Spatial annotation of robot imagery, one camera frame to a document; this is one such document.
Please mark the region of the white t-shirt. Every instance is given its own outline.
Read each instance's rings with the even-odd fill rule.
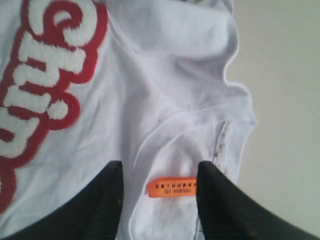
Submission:
[[[37,222],[120,160],[118,240],[193,240],[194,196],[149,198],[213,161],[236,182],[255,124],[226,82],[230,0],[1,0],[0,238]]]

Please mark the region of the white fabric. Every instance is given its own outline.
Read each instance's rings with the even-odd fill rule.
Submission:
[[[1,75],[21,2],[0,2]],[[0,238],[52,213],[112,160],[124,170],[118,240],[195,238],[196,198],[149,198],[146,184],[156,178],[195,177],[200,161],[213,160],[237,181],[255,116],[248,91],[225,82],[238,49],[231,1],[106,4],[108,31],[93,79],[67,90],[80,116],[50,131],[34,159],[15,170],[17,191],[0,215]]]

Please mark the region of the white wall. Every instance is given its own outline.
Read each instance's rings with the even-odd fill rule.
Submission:
[[[253,97],[258,124],[240,187],[320,237],[320,0],[235,0],[239,55],[228,79]]]

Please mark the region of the t-shirt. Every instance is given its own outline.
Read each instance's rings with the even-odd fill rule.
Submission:
[[[147,184],[213,161],[236,183],[255,124],[226,81],[238,50],[230,0],[1,0],[0,238],[123,164],[118,240],[193,240],[195,196]]]

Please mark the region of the orange label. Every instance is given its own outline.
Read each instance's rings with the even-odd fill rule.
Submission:
[[[197,192],[196,177],[164,177],[147,185],[150,198],[168,198],[195,196]]]

